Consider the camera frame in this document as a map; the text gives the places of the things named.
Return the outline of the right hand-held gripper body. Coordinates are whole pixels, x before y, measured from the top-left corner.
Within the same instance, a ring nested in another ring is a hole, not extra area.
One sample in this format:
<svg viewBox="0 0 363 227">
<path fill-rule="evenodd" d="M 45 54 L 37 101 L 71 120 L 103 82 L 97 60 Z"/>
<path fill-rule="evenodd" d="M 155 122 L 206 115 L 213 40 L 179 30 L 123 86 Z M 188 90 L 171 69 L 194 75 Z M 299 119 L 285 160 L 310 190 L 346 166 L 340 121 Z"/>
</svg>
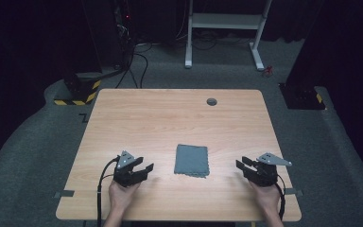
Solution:
<svg viewBox="0 0 363 227">
<path fill-rule="evenodd" d="M 256 184 L 259 186 L 276 184 L 278 178 L 277 166 L 292 166 L 292 163 L 269 152 L 259 156 L 255 164 L 259 178 Z"/>
</svg>

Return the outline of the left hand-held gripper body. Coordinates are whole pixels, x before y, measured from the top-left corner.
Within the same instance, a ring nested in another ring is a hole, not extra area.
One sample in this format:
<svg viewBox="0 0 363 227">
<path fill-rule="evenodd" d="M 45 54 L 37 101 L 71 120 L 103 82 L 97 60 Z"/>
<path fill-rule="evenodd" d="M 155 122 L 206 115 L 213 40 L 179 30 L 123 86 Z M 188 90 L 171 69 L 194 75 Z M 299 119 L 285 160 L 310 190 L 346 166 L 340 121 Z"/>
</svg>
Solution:
<svg viewBox="0 0 363 227">
<path fill-rule="evenodd" d="M 123 150 L 121 154 L 116 158 L 116 165 L 113 173 L 113 180 L 123 187 L 133 185 L 132 170 L 135 158 Z"/>
</svg>

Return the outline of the grey-blue cloth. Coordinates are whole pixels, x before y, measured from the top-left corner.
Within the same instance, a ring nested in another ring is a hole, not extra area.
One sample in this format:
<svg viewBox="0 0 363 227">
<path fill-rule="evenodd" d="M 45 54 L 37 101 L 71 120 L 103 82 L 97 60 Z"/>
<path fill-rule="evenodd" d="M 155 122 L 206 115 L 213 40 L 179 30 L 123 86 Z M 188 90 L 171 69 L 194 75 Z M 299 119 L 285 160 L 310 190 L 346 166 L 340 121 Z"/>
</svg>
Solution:
<svg viewBox="0 0 363 227">
<path fill-rule="evenodd" d="M 206 178 L 210 174 L 208 148 L 178 144 L 174 173 Z"/>
</svg>

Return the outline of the person's right hand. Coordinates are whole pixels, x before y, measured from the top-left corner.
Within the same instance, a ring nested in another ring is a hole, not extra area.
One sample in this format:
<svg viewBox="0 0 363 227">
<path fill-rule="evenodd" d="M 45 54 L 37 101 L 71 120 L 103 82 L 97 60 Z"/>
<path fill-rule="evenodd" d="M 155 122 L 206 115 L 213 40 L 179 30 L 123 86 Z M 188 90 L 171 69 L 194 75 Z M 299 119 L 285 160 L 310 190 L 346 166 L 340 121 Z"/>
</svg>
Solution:
<svg viewBox="0 0 363 227">
<path fill-rule="evenodd" d="M 265 217 L 279 216 L 278 205 L 280 199 L 279 190 L 275 185 L 259 186 L 250 182 L 253 189 L 256 203 Z"/>
</svg>

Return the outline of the person's left hand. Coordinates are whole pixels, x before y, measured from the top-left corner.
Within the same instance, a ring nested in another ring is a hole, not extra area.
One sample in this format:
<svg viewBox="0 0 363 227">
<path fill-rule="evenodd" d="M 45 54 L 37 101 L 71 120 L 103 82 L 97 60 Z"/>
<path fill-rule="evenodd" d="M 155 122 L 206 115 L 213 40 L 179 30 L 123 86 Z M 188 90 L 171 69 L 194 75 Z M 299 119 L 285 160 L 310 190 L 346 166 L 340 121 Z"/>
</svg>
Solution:
<svg viewBox="0 0 363 227">
<path fill-rule="evenodd" d="M 123 216 L 133 200 L 134 193 L 139 187 L 140 184 L 124 187 L 116 182 L 112 182 L 109 187 L 110 214 Z"/>
</svg>

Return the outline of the black square stand base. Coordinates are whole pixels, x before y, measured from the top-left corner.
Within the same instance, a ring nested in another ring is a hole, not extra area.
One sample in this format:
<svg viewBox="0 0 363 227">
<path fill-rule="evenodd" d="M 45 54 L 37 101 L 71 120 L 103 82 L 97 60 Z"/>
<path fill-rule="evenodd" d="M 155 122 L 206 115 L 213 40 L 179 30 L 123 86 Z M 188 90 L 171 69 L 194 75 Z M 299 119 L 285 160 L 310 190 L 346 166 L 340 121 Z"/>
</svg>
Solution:
<svg viewBox="0 0 363 227">
<path fill-rule="evenodd" d="M 322 97 L 315 89 L 302 90 L 285 83 L 279 84 L 285 105 L 291 110 L 324 110 Z"/>
</svg>

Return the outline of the black yellow striped stand base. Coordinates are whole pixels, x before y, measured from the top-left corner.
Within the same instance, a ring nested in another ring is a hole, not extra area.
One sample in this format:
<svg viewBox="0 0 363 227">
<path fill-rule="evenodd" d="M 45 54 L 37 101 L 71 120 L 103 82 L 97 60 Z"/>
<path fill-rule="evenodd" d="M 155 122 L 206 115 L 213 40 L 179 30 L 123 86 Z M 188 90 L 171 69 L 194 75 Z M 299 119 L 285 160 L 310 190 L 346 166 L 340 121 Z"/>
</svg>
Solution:
<svg viewBox="0 0 363 227">
<path fill-rule="evenodd" d="M 54 103 L 60 106 L 89 105 L 94 100 L 100 83 L 100 79 L 80 79 L 75 74 L 65 76 L 54 96 Z"/>
</svg>

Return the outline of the black equipment rack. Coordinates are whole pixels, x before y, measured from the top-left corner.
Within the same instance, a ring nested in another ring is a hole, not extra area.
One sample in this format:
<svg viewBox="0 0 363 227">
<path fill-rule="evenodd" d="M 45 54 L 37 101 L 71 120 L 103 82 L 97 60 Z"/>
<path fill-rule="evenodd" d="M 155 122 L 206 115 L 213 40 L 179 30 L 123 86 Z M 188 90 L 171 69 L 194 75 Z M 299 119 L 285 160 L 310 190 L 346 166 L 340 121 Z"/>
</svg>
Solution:
<svg viewBox="0 0 363 227">
<path fill-rule="evenodd" d="M 113 17 L 118 32 L 122 62 L 126 69 L 130 67 L 135 46 L 135 29 L 131 20 L 129 0 L 112 0 Z"/>
</svg>

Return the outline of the white metal stand frame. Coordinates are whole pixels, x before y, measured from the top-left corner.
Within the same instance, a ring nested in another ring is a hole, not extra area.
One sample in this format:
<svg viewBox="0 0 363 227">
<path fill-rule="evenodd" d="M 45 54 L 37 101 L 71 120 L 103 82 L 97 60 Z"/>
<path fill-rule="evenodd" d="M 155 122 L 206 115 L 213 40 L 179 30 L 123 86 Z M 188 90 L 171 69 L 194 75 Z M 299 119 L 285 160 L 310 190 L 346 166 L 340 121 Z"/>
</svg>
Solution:
<svg viewBox="0 0 363 227">
<path fill-rule="evenodd" d="M 218 28 L 218 29 L 240 29 L 255 30 L 256 36 L 249 48 L 258 71 L 264 71 L 264 66 L 259 51 L 263 30 L 268 18 L 268 12 L 271 7 L 272 0 L 266 0 L 263 12 L 258 15 L 246 14 L 219 14 L 219 13 L 196 13 L 194 12 L 194 0 L 189 0 L 188 5 L 188 27 L 187 27 L 187 43 L 185 49 L 184 67 L 191 68 L 193 65 L 193 29 L 194 28 Z"/>
</svg>

